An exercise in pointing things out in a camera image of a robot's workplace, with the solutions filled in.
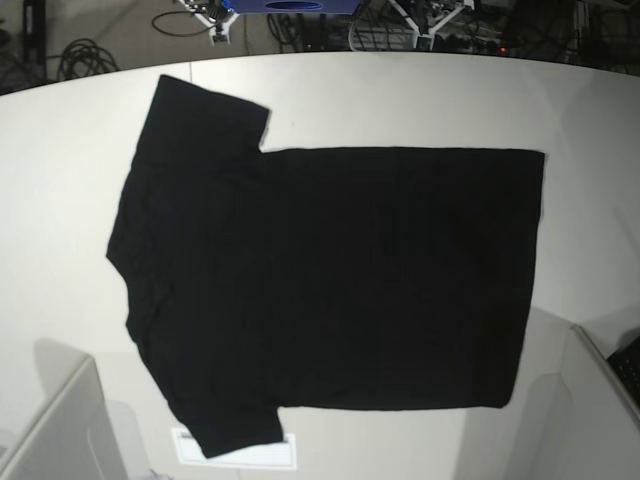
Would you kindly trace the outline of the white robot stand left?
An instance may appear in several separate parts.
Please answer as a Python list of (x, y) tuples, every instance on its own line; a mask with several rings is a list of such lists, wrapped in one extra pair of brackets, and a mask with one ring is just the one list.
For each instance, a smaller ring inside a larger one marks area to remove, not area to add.
[(176, 0), (173, 4), (182, 7), (191, 17), (204, 25), (204, 32), (212, 45), (231, 43), (231, 27), (240, 14), (227, 0)]

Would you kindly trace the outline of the black keyboard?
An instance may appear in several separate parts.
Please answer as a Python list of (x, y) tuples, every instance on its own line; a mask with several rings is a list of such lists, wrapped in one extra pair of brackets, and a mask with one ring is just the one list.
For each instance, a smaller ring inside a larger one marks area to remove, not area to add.
[(609, 365), (636, 405), (640, 403), (640, 338), (617, 350), (607, 359)]

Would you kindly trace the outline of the right grey partition panel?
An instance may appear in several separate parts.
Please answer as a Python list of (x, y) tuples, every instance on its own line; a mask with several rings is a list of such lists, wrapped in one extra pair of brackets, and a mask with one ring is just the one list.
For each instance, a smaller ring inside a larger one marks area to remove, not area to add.
[(639, 410), (582, 328), (531, 384), (512, 460), (512, 479), (639, 477)]

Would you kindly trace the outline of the black T-shirt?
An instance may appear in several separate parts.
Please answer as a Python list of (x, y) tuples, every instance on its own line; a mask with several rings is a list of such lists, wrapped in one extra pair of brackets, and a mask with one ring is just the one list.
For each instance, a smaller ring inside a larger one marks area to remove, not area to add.
[(501, 408), (529, 316), (545, 157), (262, 152), (269, 112), (162, 76), (107, 257), (128, 332), (208, 458), (280, 408)]

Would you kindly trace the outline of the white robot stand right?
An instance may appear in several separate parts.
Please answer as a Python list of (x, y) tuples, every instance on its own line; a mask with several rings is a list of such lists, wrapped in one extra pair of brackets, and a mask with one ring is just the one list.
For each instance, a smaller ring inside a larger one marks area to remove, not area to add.
[(451, 21), (476, 9), (474, 0), (415, 0), (388, 3), (411, 30), (412, 45), (433, 50), (436, 35)]

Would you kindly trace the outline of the black power strip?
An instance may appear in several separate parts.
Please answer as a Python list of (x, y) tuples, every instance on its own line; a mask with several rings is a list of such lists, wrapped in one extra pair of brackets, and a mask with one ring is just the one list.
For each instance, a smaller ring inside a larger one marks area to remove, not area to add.
[(455, 34), (438, 36), (434, 42), (434, 50), (471, 55), (506, 56), (508, 54), (508, 49), (494, 40)]

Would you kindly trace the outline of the white label plate on table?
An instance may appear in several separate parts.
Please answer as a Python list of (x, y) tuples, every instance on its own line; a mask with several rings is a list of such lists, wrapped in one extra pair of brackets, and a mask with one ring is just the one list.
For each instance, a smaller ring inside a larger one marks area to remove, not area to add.
[(280, 443), (246, 447), (213, 458), (206, 458), (186, 428), (173, 428), (171, 435), (178, 461), (184, 465), (249, 470), (297, 469), (297, 446), (294, 434), (286, 433)]

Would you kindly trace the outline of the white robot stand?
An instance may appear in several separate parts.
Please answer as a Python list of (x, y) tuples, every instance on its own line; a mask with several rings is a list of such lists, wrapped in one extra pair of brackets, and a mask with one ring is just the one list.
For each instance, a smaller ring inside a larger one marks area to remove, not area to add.
[(212, 45), (231, 43), (231, 27), (240, 14), (227, 0), (176, 0), (173, 4), (182, 7), (191, 17), (204, 25), (204, 32)]
[(476, 9), (474, 0), (415, 0), (388, 3), (411, 30), (412, 45), (433, 50), (436, 35), (451, 21)]

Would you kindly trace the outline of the blue box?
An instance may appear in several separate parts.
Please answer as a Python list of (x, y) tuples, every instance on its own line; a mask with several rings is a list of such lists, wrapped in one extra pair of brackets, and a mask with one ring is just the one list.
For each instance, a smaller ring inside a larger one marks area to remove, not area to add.
[(352, 14), (360, 0), (231, 0), (224, 1), (240, 14), (249, 13), (325, 13)]

